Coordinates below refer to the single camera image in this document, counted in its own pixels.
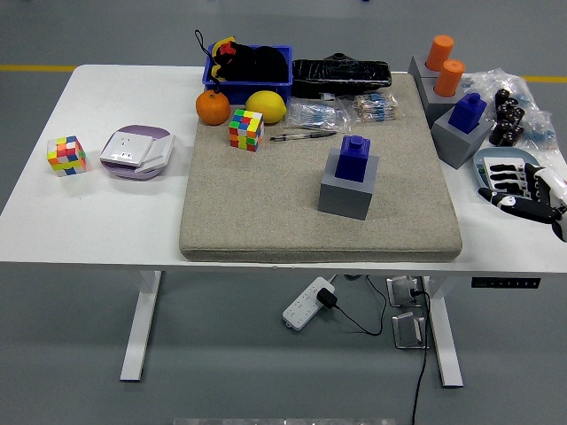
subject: orange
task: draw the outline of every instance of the orange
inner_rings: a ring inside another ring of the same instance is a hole
[[[230,103],[221,92],[207,90],[197,97],[195,102],[197,115],[209,126],[218,126],[230,116]]]

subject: orange cylinder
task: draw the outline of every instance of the orange cylinder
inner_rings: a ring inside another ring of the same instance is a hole
[[[464,73],[464,63],[460,60],[449,59],[443,63],[433,91],[441,97],[454,96],[459,81]]]
[[[453,37],[448,35],[436,35],[433,44],[429,50],[429,56],[425,61],[427,69],[439,72],[443,69],[443,63],[449,59],[451,50],[453,49]]]

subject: table leg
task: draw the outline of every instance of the table leg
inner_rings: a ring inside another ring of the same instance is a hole
[[[445,295],[453,287],[449,279],[423,277],[423,288],[431,297],[430,315],[435,350],[441,372],[441,381],[446,388],[462,387],[461,369],[454,347],[453,332],[445,306]]]
[[[122,365],[120,380],[128,383],[140,382],[142,369],[144,367],[144,356],[148,344],[148,336],[151,328],[151,317],[153,308],[158,297],[159,280],[161,272],[140,271],[142,279],[138,283],[140,295],[134,313],[132,329],[128,347]]]

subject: lemon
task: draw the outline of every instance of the lemon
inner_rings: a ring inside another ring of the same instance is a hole
[[[248,97],[245,108],[247,111],[262,113],[267,124],[278,122],[287,112],[282,97],[270,90],[257,91]]]

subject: rubik's cube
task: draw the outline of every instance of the rubik's cube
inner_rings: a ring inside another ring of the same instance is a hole
[[[264,116],[259,112],[237,109],[229,124],[230,146],[255,152],[264,137]]]
[[[87,156],[74,135],[47,142],[47,161],[59,177],[87,171]]]

